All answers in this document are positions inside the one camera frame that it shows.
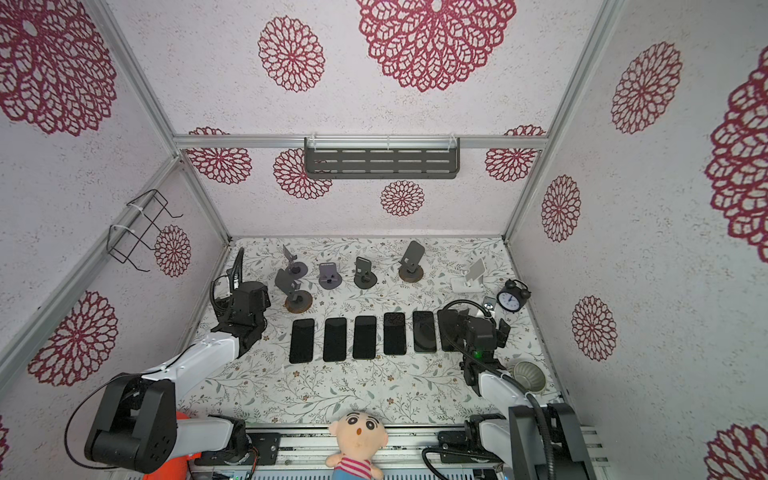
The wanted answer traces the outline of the black phone tall wooden stand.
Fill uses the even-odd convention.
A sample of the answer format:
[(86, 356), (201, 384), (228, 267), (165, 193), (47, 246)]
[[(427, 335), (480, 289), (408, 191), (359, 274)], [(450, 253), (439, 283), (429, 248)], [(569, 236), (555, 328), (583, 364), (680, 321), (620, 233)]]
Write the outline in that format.
[(372, 360), (376, 357), (377, 319), (371, 315), (355, 318), (352, 356), (355, 360)]

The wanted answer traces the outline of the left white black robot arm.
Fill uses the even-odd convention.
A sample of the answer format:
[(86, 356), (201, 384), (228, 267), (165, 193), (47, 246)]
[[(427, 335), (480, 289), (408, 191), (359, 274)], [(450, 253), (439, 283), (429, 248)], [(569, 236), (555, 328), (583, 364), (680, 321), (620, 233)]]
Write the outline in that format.
[(228, 300), (202, 340), (148, 372), (123, 374), (106, 385), (85, 441), (87, 460), (151, 474), (171, 459), (196, 453), (214, 452), (225, 462), (246, 457), (250, 440), (242, 420), (176, 417), (179, 399), (262, 338), (271, 306), (268, 287), (244, 282)]

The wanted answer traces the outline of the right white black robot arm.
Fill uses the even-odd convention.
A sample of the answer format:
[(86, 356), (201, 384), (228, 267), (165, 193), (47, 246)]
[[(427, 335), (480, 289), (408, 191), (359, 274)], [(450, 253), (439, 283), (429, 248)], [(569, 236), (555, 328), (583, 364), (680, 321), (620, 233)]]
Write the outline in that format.
[(574, 409), (563, 402), (543, 403), (538, 393), (546, 378), (520, 376), (527, 366), (506, 368), (496, 357), (511, 331), (487, 311), (438, 312), (441, 344), (461, 354), (466, 385), (491, 403), (497, 415), (475, 415), (466, 424), (466, 455), (494, 457), (514, 479), (595, 479), (587, 443)]

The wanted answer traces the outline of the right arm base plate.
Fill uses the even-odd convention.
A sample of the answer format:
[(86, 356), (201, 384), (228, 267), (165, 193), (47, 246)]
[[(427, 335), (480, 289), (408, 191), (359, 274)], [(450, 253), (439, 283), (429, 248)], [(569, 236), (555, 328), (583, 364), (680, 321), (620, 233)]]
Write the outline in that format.
[(483, 446), (480, 434), (480, 424), (486, 421), (507, 424), (507, 419), (501, 414), (471, 415), (463, 424), (463, 429), (441, 430), (437, 434), (440, 460), (442, 463), (453, 464), (461, 462), (501, 464), (502, 459)]

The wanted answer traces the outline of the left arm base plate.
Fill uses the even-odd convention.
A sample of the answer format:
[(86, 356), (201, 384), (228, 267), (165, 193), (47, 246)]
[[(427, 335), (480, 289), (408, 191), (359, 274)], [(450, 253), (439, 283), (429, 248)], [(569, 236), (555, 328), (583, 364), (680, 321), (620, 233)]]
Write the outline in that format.
[(246, 449), (241, 457), (235, 457), (224, 451), (206, 451), (193, 463), (199, 467), (252, 466), (253, 464), (272, 466), (276, 464), (281, 441), (279, 433), (248, 431), (246, 438)]

